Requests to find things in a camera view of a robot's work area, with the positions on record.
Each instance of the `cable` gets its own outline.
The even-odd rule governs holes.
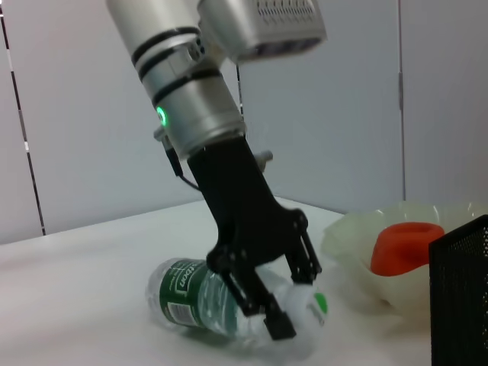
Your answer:
[[[190,187],[192,187],[193,189],[196,189],[197,191],[200,192],[200,188],[193,182],[189,181],[186,179],[185,176],[183,175],[180,175],[180,178],[182,179],[183,182],[185,182],[187,185],[189,185]]]
[[[171,164],[171,167],[173,168],[173,172],[175,172],[175,175],[193,189],[200,191],[200,188],[195,183],[187,180],[183,175],[183,169],[181,168],[180,159],[178,158],[175,149],[166,150],[166,155],[168,156],[168,160]]]

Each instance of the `black ring band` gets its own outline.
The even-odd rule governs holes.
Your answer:
[[[157,53],[153,57],[147,60],[146,63],[144,63],[143,67],[140,68],[139,70],[139,79],[142,81],[144,79],[144,76],[147,75],[151,69],[158,65],[159,63],[163,62],[165,59],[170,57],[173,53],[175,53],[178,50],[179,46],[175,46],[173,48],[170,48],[169,50],[164,50],[161,51],[160,53]]]
[[[154,37],[149,38],[146,42],[141,44],[132,54],[132,64],[136,65],[137,61],[143,56],[144,53],[147,52],[148,49],[154,47],[156,44],[165,41],[171,37],[179,36],[181,34],[196,34],[200,35],[200,30],[196,27],[180,27],[171,30],[167,30],[166,32],[162,32],[160,34],[155,35]]]
[[[217,76],[222,76],[222,74],[218,69],[196,71],[189,75],[183,76],[182,78],[175,80],[168,86],[158,91],[154,96],[154,98],[152,99],[152,105],[154,108],[156,108],[159,102],[161,102],[164,98],[166,98],[168,95],[170,95],[175,90],[182,87],[183,85],[188,84],[189,82],[192,82],[194,80],[205,79],[205,78],[214,78]]]

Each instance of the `plastic water bottle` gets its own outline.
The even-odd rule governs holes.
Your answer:
[[[307,353],[315,348],[328,312],[325,296],[316,287],[294,285],[267,268],[256,269],[294,325]],[[265,315],[246,318],[218,274],[202,260],[175,258],[151,275],[146,299],[152,314],[168,329],[198,327],[254,345],[273,343]]]

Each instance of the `green led light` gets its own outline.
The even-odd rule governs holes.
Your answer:
[[[156,112],[158,112],[159,119],[161,120],[161,125],[166,127],[168,124],[168,117],[166,116],[166,112],[161,107],[157,107]]]

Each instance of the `silver robot arm segment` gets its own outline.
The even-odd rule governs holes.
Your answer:
[[[180,159],[246,126],[182,0],[108,0],[140,80]]]

